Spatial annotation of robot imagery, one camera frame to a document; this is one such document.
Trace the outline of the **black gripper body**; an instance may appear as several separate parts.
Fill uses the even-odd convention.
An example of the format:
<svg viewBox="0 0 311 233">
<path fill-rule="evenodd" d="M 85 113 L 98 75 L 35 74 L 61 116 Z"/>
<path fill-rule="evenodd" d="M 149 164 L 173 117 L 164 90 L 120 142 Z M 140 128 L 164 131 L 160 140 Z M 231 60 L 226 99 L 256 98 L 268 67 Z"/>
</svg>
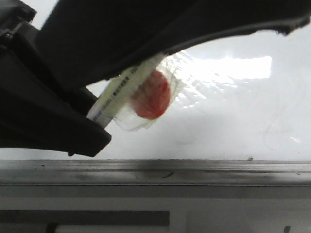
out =
<svg viewBox="0 0 311 233">
<path fill-rule="evenodd" d="M 38 30 L 30 25 L 37 11 L 20 0 L 0 2 L 0 51 L 29 49 L 37 52 L 34 37 Z"/>
</svg>

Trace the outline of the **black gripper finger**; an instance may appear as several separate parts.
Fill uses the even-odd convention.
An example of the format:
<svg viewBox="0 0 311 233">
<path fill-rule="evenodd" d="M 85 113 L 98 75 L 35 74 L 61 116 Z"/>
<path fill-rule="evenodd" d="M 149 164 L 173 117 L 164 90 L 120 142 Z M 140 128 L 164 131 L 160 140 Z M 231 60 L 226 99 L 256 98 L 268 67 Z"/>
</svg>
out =
<svg viewBox="0 0 311 233">
<path fill-rule="evenodd" d="M 45 87 L 10 52 L 0 54 L 0 146 L 96 156 L 111 135 Z"/>
<path fill-rule="evenodd" d="M 159 53 L 310 22 L 308 0 L 61 0 L 38 50 L 64 90 L 108 80 Z"/>
</svg>

